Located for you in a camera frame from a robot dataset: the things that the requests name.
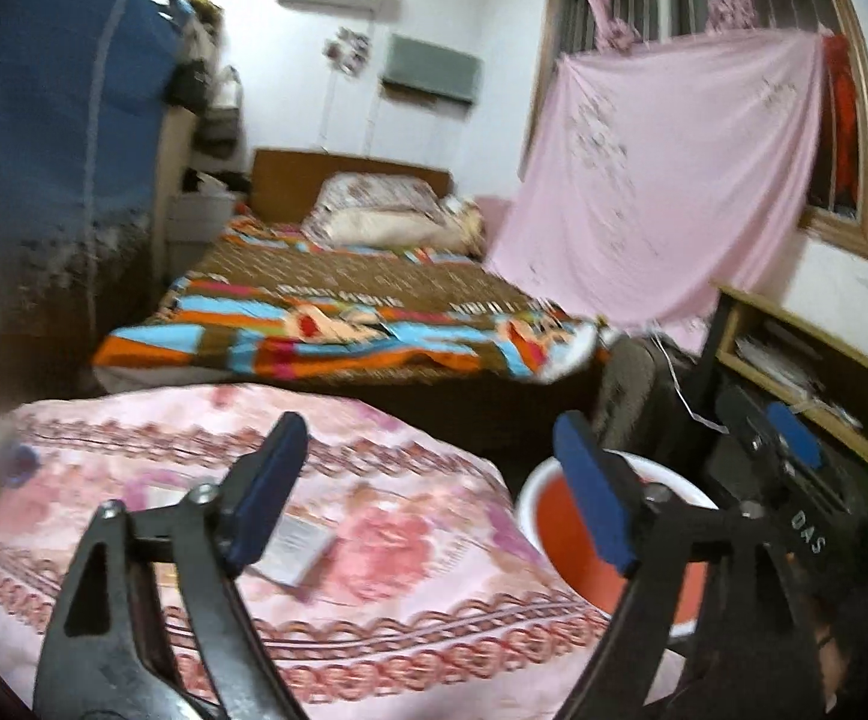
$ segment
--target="wooden window frame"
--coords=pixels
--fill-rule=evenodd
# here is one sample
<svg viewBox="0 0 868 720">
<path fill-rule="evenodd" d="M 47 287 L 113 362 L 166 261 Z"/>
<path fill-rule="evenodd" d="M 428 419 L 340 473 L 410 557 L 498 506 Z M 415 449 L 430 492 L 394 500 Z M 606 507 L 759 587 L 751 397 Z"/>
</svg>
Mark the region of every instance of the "wooden window frame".
<svg viewBox="0 0 868 720">
<path fill-rule="evenodd" d="M 850 45 L 850 69 L 857 89 L 858 203 L 857 218 L 849 220 L 822 208 L 807 205 L 800 215 L 800 229 L 809 237 L 868 260 L 868 53 L 857 12 L 850 0 L 831 0 Z M 540 42 L 536 83 L 533 87 L 530 126 L 521 158 L 521 177 L 526 170 L 533 136 L 543 108 L 546 90 L 554 76 L 557 57 L 557 22 L 560 0 L 547 0 L 543 37 Z"/>
</svg>

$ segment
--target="striped blanket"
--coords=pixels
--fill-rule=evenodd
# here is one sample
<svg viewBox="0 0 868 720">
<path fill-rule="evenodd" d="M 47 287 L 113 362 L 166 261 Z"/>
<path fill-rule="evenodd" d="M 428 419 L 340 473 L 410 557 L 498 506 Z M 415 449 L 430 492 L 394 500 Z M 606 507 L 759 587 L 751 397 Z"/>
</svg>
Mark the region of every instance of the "striped blanket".
<svg viewBox="0 0 868 720">
<path fill-rule="evenodd" d="M 595 336 L 590 323 L 465 257 L 319 247 L 242 209 L 151 319 L 104 340 L 94 365 L 99 373 L 208 368 L 260 381 L 490 372 L 545 382 L 582 365 Z"/>
</svg>

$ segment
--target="blue gripper pad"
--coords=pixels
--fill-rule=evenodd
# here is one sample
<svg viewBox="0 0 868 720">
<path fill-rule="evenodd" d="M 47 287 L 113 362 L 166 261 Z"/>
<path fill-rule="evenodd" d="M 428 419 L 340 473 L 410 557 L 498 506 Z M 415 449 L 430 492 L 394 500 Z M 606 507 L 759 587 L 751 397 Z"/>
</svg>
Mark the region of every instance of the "blue gripper pad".
<svg viewBox="0 0 868 720">
<path fill-rule="evenodd" d="M 765 413 L 771 420 L 773 429 L 784 437 L 794 456 L 808 469 L 819 471 L 824 465 L 824 459 L 821 458 L 821 445 L 795 414 L 779 402 L 771 403 Z"/>
<path fill-rule="evenodd" d="M 227 565 L 240 573 L 261 559 L 307 460 L 307 423 L 298 413 L 283 415 L 254 452 L 258 471 L 239 504 L 229 515 Z"/>
<path fill-rule="evenodd" d="M 630 519 L 641 500 L 637 475 L 620 455 L 598 447 L 580 412 L 557 418 L 554 454 L 598 557 L 626 574 L 637 558 L 629 536 Z"/>
</svg>

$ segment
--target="pink floral tablecloth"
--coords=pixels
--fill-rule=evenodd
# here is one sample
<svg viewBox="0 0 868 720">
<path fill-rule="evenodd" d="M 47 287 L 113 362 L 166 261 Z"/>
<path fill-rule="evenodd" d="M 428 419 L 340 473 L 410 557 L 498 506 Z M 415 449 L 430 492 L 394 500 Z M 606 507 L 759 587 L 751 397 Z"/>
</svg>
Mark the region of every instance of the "pink floral tablecloth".
<svg viewBox="0 0 868 720">
<path fill-rule="evenodd" d="M 219 479 L 285 410 L 311 432 L 288 511 L 337 540 L 299 590 L 250 573 L 238 584 L 310 717 L 553 716 L 606 623 L 517 531 L 497 469 L 362 403 L 256 385 L 16 411 L 42 468 L 0 497 L 8 684 L 31 700 L 53 599 L 101 502 L 143 509 L 156 488 Z M 173 567 L 158 565 L 157 577 L 185 683 L 209 697 Z"/>
</svg>

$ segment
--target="suitcase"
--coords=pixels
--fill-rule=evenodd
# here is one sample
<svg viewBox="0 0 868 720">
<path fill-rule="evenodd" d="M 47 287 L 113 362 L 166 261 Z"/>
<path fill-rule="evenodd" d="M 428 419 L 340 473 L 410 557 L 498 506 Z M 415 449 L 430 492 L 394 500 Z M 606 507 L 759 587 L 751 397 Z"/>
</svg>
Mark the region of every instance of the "suitcase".
<svg viewBox="0 0 868 720">
<path fill-rule="evenodd" d="M 694 362 L 672 343 L 664 346 L 684 386 Z M 620 338 L 610 348 L 594 407 L 600 446 L 655 460 L 665 433 L 683 410 L 670 367 L 653 338 Z"/>
</svg>

